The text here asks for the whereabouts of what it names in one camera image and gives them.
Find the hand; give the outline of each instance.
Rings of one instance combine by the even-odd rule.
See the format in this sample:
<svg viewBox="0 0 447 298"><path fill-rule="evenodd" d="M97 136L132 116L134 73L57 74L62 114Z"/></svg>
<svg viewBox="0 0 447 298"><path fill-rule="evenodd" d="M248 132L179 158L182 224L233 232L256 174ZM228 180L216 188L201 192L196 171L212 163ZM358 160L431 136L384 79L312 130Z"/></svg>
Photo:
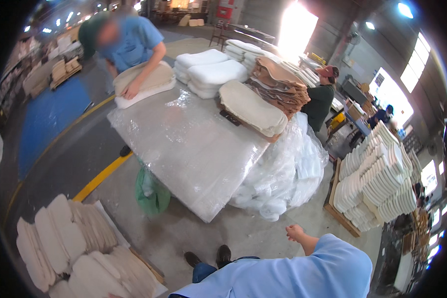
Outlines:
<svg viewBox="0 0 447 298"><path fill-rule="evenodd" d="M298 224L292 224L285 228L288 236L288 240L300 242L301 236L305 235L303 232L303 228L301 228Z"/></svg>
<svg viewBox="0 0 447 298"><path fill-rule="evenodd" d="M133 99L139 92L141 83L141 81L134 79L131 83L129 83L129 85L127 85L127 87L124 88L121 96L123 96L127 100Z"/></svg>

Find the yellow floor line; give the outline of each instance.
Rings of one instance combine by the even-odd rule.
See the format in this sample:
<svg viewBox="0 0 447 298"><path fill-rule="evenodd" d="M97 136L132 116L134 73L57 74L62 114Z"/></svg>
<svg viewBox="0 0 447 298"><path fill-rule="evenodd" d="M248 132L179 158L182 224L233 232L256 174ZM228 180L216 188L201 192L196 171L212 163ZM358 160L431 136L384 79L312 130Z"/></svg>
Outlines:
<svg viewBox="0 0 447 298"><path fill-rule="evenodd" d="M84 113L83 115L81 115L78 119L76 119L73 123L71 123L65 130L63 130L53 141L51 141L51 143L49 143L49 145L46 147L45 150L43 150L43 152L40 154L40 156L36 159L36 161L33 163L33 165L30 168L33 169L33 167L38 163L38 161L46 154L46 152L48 152L55 144L56 142L62 137L64 136L68 131L70 131L70 129L75 126L76 124L78 124L81 120L83 120L84 118L88 117L91 113L93 113L95 110L98 110L99 108L101 108L103 105L107 104L108 102L110 102L111 100L114 99L114 97L116 97L116 95L111 95L110 97L108 97L107 99L103 100L102 102L100 102L99 104L95 105L92 109L90 109L89 111L87 111L86 113ZM12 208L13 203L15 202L15 198L17 197L18 191L20 190L23 182L26 180L28 174L25 176L25 178L23 179L23 181L21 181L18 186L17 189L15 189L15 192L12 195L12 198L10 199L10 203L8 204L8 208L6 209L6 213L5 213L5 218L3 219L3 226L5 226L6 220L8 219L8 213L10 212L10 209Z"/></svg>
<svg viewBox="0 0 447 298"><path fill-rule="evenodd" d="M108 165L106 169L102 170L91 182L88 183L74 198L75 202L82 202L93 190L95 190L98 185L100 185L114 170L116 170L121 164L123 164L133 153L125 156L119 157L112 164Z"/></svg>

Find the chair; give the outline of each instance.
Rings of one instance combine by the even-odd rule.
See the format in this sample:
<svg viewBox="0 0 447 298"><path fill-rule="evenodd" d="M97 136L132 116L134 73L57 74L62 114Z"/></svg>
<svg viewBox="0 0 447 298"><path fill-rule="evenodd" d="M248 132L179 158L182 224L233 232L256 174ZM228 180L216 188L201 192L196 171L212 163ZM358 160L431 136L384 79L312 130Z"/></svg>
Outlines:
<svg viewBox="0 0 447 298"><path fill-rule="evenodd" d="M220 43L220 40L222 41L222 47L220 48L220 51L224 50L224 42L227 39L230 39L230 37L224 35L224 22L218 21L218 23L215 25L214 29L212 30L212 37L210 38L209 46L212 44L212 40L216 38L217 39L217 45Z"/></svg>

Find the person wearing red cap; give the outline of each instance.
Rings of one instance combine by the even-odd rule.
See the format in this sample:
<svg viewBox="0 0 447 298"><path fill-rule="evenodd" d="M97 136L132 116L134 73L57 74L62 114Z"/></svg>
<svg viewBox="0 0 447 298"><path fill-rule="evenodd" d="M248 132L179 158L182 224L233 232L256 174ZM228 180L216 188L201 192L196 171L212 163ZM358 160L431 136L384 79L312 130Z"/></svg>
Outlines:
<svg viewBox="0 0 447 298"><path fill-rule="evenodd" d="M339 76L339 69L328 65L325 68L317 68L315 71L318 73L320 85L308 88L308 96L311 100L303 106L301 112L308 115L308 124L317 133L329 113L331 102L335 96L335 84Z"/></svg>

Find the shoe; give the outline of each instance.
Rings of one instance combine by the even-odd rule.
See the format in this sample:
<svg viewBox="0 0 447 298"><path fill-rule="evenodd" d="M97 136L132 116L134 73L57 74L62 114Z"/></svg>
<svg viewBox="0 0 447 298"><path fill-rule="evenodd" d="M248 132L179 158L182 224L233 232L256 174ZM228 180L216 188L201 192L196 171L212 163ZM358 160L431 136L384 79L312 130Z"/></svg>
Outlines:
<svg viewBox="0 0 447 298"><path fill-rule="evenodd" d="M217 250L217 259L215 260L215 263L217 263L217 267L221 269L223 266L231 262L231 258L232 252L230 251L230 248L224 244Z"/></svg>
<svg viewBox="0 0 447 298"><path fill-rule="evenodd" d="M191 265L194 268L195 266L197 266L197 264L202 263L199 257L196 256L195 253L191 251L184 253L184 258L187 261L187 264Z"/></svg>
<svg viewBox="0 0 447 298"><path fill-rule="evenodd" d="M131 153L132 152L132 150L131 150L131 148L129 148L129 146L124 146L122 149L121 149L121 151L119 152L119 156L121 156L121 157L125 157L125 156L127 156L129 153Z"/></svg>

